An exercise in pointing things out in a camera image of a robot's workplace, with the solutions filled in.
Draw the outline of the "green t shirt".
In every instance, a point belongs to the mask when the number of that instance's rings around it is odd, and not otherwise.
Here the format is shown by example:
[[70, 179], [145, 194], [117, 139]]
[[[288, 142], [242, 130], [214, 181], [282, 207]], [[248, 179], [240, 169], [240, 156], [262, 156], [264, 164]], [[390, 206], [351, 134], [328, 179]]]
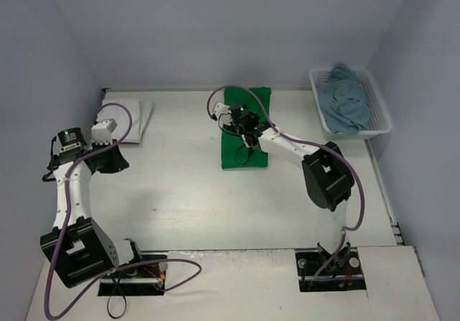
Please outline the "green t shirt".
[[[232, 106], [238, 103], [245, 103], [247, 108], [260, 116], [261, 121], [266, 120], [262, 107], [248, 92], [241, 88], [230, 87], [224, 90], [224, 103]], [[268, 154], [254, 150], [249, 152], [249, 148], [244, 142], [235, 136], [226, 133], [221, 134], [221, 168], [267, 168], [269, 163]]]

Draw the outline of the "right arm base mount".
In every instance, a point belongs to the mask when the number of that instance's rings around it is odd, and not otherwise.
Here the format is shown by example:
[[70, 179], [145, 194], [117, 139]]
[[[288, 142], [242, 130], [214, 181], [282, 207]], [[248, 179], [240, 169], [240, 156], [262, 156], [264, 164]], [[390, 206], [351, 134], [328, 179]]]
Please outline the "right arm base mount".
[[315, 278], [322, 260], [315, 251], [296, 251], [295, 263], [298, 286], [302, 293], [313, 292], [349, 292], [366, 290], [362, 265], [356, 248], [347, 255], [341, 255], [340, 263], [330, 264]]

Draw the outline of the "white laundry basket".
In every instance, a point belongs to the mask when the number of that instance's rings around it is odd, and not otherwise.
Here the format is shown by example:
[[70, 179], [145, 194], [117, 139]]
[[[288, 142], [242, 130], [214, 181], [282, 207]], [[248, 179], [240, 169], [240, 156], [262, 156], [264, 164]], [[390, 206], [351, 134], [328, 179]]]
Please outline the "white laundry basket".
[[360, 131], [358, 134], [349, 136], [346, 134], [333, 134], [327, 127], [318, 99], [318, 90], [328, 81], [330, 72], [332, 70], [331, 66], [327, 66], [312, 68], [308, 73], [313, 96], [316, 102], [316, 107], [318, 109], [318, 116], [322, 125], [323, 135], [330, 140], [366, 140], [381, 134], [390, 133], [392, 130], [390, 114], [372, 74], [366, 68], [362, 68], [356, 65], [352, 65], [350, 68], [357, 76], [357, 79], [367, 94], [370, 109], [370, 119], [368, 123], [369, 130]]

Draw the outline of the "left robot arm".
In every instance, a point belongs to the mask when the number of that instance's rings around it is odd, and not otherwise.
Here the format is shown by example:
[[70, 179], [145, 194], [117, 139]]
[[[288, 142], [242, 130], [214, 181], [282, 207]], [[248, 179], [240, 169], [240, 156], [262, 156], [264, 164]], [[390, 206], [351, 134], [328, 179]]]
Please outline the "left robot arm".
[[52, 230], [40, 238], [40, 247], [68, 288], [116, 268], [129, 278], [144, 268], [136, 242], [130, 238], [113, 242], [91, 215], [92, 176], [129, 168], [116, 145], [115, 128], [115, 121], [109, 119], [93, 125], [91, 141], [79, 128], [61, 131], [52, 139], [61, 148], [50, 154], [48, 173], [42, 179], [57, 185], [57, 212]]

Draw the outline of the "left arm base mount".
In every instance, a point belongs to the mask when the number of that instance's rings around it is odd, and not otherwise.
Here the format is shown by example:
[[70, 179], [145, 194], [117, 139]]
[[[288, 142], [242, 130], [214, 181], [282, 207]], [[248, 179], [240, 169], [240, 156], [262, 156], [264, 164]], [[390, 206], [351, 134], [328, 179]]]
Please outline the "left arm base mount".
[[148, 264], [117, 271], [98, 283], [98, 296], [146, 297], [162, 296], [167, 264]]

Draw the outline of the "white t shirt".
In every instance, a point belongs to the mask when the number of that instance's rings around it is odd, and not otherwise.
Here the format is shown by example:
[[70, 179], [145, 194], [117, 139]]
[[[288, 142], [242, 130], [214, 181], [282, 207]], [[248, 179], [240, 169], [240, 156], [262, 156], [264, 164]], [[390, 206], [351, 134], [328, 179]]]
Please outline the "white t shirt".
[[[123, 140], [124, 143], [139, 144], [142, 140], [143, 131], [149, 121], [155, 103], [153, 101], [142, 101], [136, 98], [115, 98], [104, 99], [102, 105], [107, 103], [118, 103], [127, 108], [132, 116], [132, 127]], [[108, 106], [97, 114], [97, 121], [114, 119], [117, 127], [113, 132], [114, 139], [120, 139], [129, 126], [129, 118], [125, 110], [119, 106]]]

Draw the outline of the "light blue garment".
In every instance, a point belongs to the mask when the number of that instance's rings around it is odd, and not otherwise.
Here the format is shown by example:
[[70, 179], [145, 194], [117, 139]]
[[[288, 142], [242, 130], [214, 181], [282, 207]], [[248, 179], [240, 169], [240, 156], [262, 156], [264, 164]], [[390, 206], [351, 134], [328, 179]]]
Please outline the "light blue garment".
[[320, 110], [333, 134], [353, 136], [369, 129], [371, 111], [365, 89], [355, 72], [342, 62], [336, 63], [318, 90]]

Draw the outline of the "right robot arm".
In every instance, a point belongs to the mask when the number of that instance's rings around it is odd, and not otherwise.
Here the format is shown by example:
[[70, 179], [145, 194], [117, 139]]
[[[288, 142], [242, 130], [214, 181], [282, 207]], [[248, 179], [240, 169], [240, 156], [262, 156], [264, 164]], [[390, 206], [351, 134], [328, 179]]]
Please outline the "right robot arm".
[[281, 137], [243, 103], [227, 106], [218, 102], [213, 115], [219, 126], [242, 139], [250, 153], [274, 154], [302, 170], [308, 197], [319, 207], [316, 230], [319, 266], [327, 272], [341, 267], [346, 208], [354, 186], [350, 170], [323, 149]]

